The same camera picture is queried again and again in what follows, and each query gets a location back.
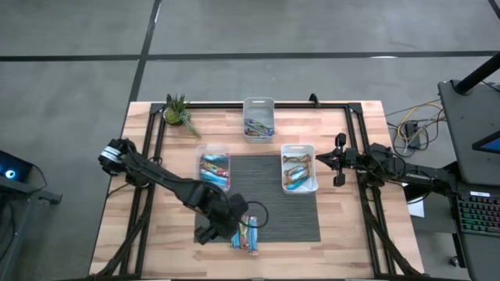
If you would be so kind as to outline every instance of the white plastic bin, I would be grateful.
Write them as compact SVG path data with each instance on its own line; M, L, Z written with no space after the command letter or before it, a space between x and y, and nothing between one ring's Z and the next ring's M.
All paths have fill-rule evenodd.
M264 126L273 128L273 136L255 137L248 136L245 133L245 119L254 119L261 122ZM243 101L243 135L249 143L267 144L273 142L276 136L276 128L274 128L274 100L272 98L246 98Z
M197 146L195 151L196 159L195 159L195 176L194 176L196 180L200 179L200 162L204 154L227 155L227 172L228 172L227 188L226 189L221 188L222 190L227 192L230 189L230 178L231 178L231 172L230 172L231 162L230 162L229 147L225 144L200 144L199 146Z
M291 169L298 163L283 163L283 156L287 157L300 157L303 155L311 155L311 162L309 167L311 169L311 176L300 186L294 190L287 190L287 187L283 184L284 171ZM311 144L283 144L281 147L281 182L283 187L283 192L286 194L309 194L318 190L318 183L316 181L316 170L314 168L315 159L314 147Z

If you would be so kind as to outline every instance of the ribbed rubber mat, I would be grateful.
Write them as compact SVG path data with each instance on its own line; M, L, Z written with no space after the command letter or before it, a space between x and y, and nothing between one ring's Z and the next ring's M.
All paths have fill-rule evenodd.
M269 222L258 230L259 242L319 242L320 224L316 195L285 194L281 188L280 156L231 156L228 195L239 193L246 201L259 201L269 211ZM265 219L262 207L251 204L247 212ZM208 220L195 217L195 227L207 226ZM225 242L217 237L210 242Z

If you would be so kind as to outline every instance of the wooden table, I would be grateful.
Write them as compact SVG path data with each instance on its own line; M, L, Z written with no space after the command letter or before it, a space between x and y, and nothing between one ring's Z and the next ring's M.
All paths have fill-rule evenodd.
M391 146L380 101L361 101L370 143ZM150 103L130 104L123 136L140 151L144 142ZM202 138L195 139L184 127L167 126L162 144L163 166L182 177L193 177L195 149L199 144L224 143L232 155L279 155L282 144L312 144L316 154L331 151L335 136L347 132L345 113L338 109L276 109L277 135L272 144L247 144L242 135L240 109L193 109L192 121ZM155 134L149 155L153 155ZM229 244L193 243L194 212L186 209L170 191L157 187L143 278L247 279L247 278L368 278L372 277L369 250L355 174L346 170L346 184L332 186L334 173L316 162L316 192L321 242L259 243L260 255L229 248ZM124 183L115 178L110 190ZM400 186L382 189L389 235L403 256L423 271L412 222ZM91 263L96 273L113 256L127 231L133 188L117 191L105 205L102 224ZM378 254L385 269L380 243ZM130 259L133 271L135 254Z

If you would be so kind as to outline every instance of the rgb keyboard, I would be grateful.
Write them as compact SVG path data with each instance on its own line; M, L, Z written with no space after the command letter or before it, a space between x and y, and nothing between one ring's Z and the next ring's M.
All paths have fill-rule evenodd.
M500 198L462 195L458 206L464 233L500 237Z

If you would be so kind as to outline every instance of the black aluminum frame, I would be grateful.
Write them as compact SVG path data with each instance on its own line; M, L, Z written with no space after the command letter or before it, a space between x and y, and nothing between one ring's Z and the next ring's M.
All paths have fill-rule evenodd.
M142 154L146 157L148 157L148 151L151 143L151 137L152 137L152 131L153 131L153 126L155 123L155 119L157 118L157 115L163 112L165 104L163 103L153 103L151 104L151 108L149 111L149 117L148 117L148 125L146 127L146 134L145 134L145 141L144 145L142 148ZM188 105L188 108L239 108L243 109L243 103L242 102L235 102L235 103L225 103L225 102L220 102L220 103L191 103ZM349 134L349 139L351 141L351 146L353 148L358 148L357 140L356 140L356 135L355 135L355 128L354 128L354 123L352 120L352 114L355 114L358 122L359 122L359 131L361 133L361 138L362 138L362 146L364 151L369 152L370 150L370 143L368 141L368 134L366 132L366 126L365 126L365 121L363 118L363 108L360 103L326 103L326 104L321 104L317 97L312 94L311 97L309 98L308 102L301 102L301 103L287 103L287 102L276 102L275 103L275 108L310 108L310 109L315 109L315 108L332 108L332 109L341 109L345 112L345 117L346 117L346 123L348 127L348 134ZM155 153L154 156L155 158L160 157L161 154L161 148L162 148L162 143L163 143L163 135L165 133L165 128L166 128L166 122L163 118L160 116L160 124L159 124L159 130L158 130L158 136L156 139L156 146L155 146ZM358 183L359 187L359 192L360 192L360 201L362 206L367 205L367 196L366 196L366 187L362 186L361 184ZM141 188L136 188L134 192L134 199L132 200L132 204L130 207L130 219L127 227L127 237L130 238L130 235L133 233L132 229L137 227L137 220L138 220L138 209L139 209L139 204L141 201L141 195L142 195L143 189ZM152 203L153 203L153 198L154 198L154 191L155 191L155 186L150 186L147 189L147 195L146 195L146 202L144 206L144 211L141 216L146 214L146 219L145 222L141 224L141 235L139 238L139 247L138 247L138 253L137 253L137 259L136 263L134 266L134 272L129 272L129 263L130 263L130 250L127 251L127 253L121 257L120 259L120 270L119 274L117 276L113 276L112 273L103 275L103 276L89 276L91 279L98 279L98 280L131 280L131 279L140 279L142 275L142 267L144 264L144 258L145 258L145 250L146 250L146 245L147 245L147 239L148 239L148 227L149 227L149 219L151 216L151 210L152 210ZM379 190L374 190L373 191L373 198L374 198L374 204L375 208L377 210L377 219L380 222L380 226L384 231L387 232L387 226L385 223L385 217L384 217L384 212L383 212L383 207L382 207L382 200L380 199L380 191ZM372 264L372 270L374 277L377 278L378 276L383 275L383 273L380 270L380 261L378 259L377 255L377 245L375 242L375 236L373 235L373 229L372 227L366 222L365 215L363 213L363 218L365 219L365 227L366 227L366 239L368 242L368 248L370 251L370 259L371 259L371 264ZM394 275L396 274L395 272L395 264L392 256L388 252L387 249L384 249L385 253L385 259L387 263L387 270L389 271L388 275Z

